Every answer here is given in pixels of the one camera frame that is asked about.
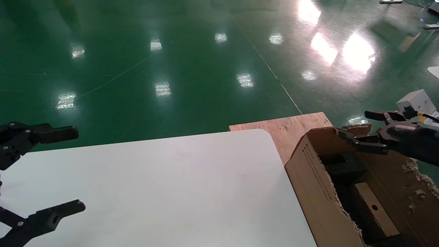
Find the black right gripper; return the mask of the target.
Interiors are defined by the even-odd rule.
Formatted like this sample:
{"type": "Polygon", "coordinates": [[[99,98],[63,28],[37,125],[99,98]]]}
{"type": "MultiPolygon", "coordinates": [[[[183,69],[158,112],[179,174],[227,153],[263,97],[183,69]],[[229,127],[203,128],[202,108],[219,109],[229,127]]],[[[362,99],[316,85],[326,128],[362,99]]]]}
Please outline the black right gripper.
{"type": "Polygon", "coordinates": [[[339,138],[357,152],[387,155],[389,150],[438,167],[439,132],[407,122],[400,111],[365,111],[367,119],[383,121],[379,134],[356,135],[338,130],[339,138]]]}

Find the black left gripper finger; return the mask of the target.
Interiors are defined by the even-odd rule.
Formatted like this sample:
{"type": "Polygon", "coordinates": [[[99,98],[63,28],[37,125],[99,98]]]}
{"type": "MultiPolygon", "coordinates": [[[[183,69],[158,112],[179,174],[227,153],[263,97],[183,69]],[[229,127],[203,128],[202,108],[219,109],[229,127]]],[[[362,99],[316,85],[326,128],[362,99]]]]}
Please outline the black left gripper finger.
{"type": "Polygon", "coordinates": [[[0,127],[0,170],[4,171],[38,144],[74,140],[79,131],[74,126],[53,128],[48,123],[25,125],[10,122],[0,127]]]}
{"type": "Polygon", "coordinates": [[[86,205],[80,200],[73,200],[47,209],[39,210],[23,218],[3,207],[0,208],[1,223],[11,227],[0,239],[2,247],[23,247],[33,238],[56,230],[64,217],[85,211],[86,205]]]}

